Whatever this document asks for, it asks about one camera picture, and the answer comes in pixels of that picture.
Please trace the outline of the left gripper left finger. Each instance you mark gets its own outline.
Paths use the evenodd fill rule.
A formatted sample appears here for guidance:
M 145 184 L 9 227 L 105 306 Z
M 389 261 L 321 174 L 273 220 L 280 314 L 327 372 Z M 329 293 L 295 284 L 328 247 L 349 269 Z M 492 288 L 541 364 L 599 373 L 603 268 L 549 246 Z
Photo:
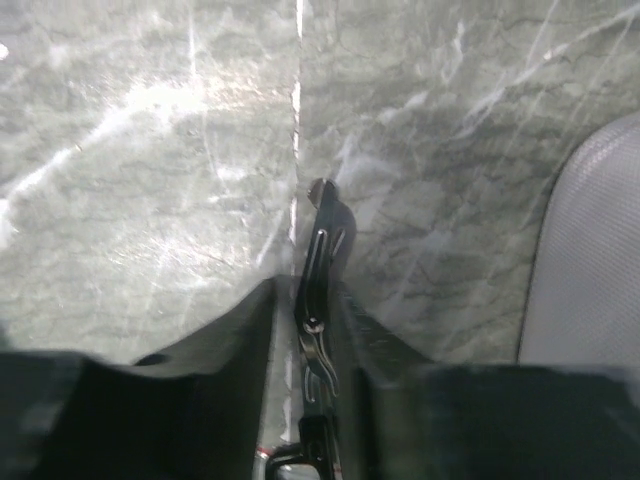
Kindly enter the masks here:
M 132 365 L 1 355 L 5 479 L 248 479 L 278 303 L 259 283 L 223 316 Z

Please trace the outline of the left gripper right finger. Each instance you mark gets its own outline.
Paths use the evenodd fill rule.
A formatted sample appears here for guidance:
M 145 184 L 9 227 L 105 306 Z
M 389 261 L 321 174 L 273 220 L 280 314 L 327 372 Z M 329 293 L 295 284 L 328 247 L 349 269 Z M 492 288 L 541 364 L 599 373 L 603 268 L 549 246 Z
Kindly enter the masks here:
M 346 479 L 635 479 L 630 371 L 429 361 L 337 289 Z

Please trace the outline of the black handled scissors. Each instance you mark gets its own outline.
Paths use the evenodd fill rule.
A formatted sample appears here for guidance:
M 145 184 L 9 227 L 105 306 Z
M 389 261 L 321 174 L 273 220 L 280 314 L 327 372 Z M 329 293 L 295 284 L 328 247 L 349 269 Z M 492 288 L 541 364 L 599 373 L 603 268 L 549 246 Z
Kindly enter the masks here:
M 334 479 L 339 462 L 335 414 L 339 380 L 329 346 L 330 294 L 341 280 L 357 227 L 334 181 L 314 180 L 307 198 L 316 215 L 293 308 L 303 366 L 299 441 L 279 446 L 266 457 L 265 479 L 279 479 L 284 467 L 298 465 L 312 468 L 321 479 Z

